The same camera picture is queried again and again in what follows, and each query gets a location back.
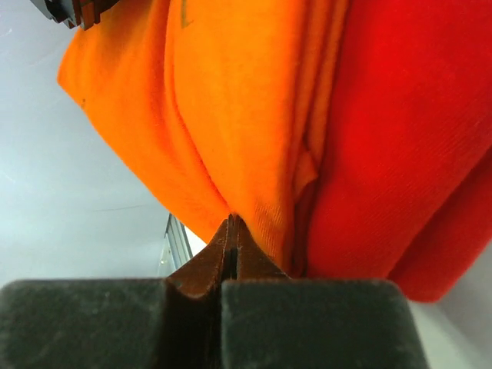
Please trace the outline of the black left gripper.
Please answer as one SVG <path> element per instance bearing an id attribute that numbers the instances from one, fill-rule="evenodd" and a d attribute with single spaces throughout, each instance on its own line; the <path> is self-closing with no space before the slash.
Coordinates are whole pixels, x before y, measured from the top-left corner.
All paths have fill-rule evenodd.
<path id="1" fill-rule="evenodd" d="M 88 30 L 101 21 L 101 15 L 118 0 L 31 0 L 47 18 L 67 28 Z"/>

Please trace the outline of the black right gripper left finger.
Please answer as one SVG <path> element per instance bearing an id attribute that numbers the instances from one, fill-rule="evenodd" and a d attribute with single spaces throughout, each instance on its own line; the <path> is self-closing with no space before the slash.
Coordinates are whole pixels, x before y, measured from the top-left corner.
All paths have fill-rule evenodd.
<path id="1" fill-rule="evenodd" d="M 3 368 L 219 368 L 233 221 L 166 278 L 14 281 L 1 289 Z"/>

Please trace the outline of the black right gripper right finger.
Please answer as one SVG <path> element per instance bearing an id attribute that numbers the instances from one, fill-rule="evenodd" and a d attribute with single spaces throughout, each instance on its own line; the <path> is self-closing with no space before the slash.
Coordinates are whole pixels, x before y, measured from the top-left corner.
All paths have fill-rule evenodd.
<path id="1" fill-rule="evenodd" d="M 245 223 L 225 225 L 225 368 L 426 368 L 407 299 L 382 280 L 288 277 Z"/>

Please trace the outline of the orange t shirt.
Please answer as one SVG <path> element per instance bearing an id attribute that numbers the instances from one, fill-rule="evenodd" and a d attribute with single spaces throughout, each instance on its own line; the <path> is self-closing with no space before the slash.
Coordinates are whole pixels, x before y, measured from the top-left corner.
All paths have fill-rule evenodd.
<path id="1" fill-rule="evenodd" d="M 151 193 L 208 241 L 231 213 L 304 270 L 346 1 L 120 1 L 58 82 Z"/>

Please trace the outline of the red folded t shirt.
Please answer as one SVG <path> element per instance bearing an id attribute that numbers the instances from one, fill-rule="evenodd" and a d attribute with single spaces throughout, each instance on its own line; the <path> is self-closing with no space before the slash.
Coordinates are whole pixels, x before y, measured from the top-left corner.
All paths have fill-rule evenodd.
<path id="1" fill-rule="evenodd" d="M 490 239 L 491 3 L 353 2 L 306 276 L 435 302 Z"/>

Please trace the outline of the aluminium frame rail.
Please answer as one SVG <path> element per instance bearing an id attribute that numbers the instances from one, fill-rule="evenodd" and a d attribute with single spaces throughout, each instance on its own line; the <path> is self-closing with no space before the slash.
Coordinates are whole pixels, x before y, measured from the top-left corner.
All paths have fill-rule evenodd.
<path id="1" fill-rule="evenodd" d="M 184 225 L 174 216 L 168 217 L 158 265 L 158 276 L 167 277 L 193 258 Z"/>

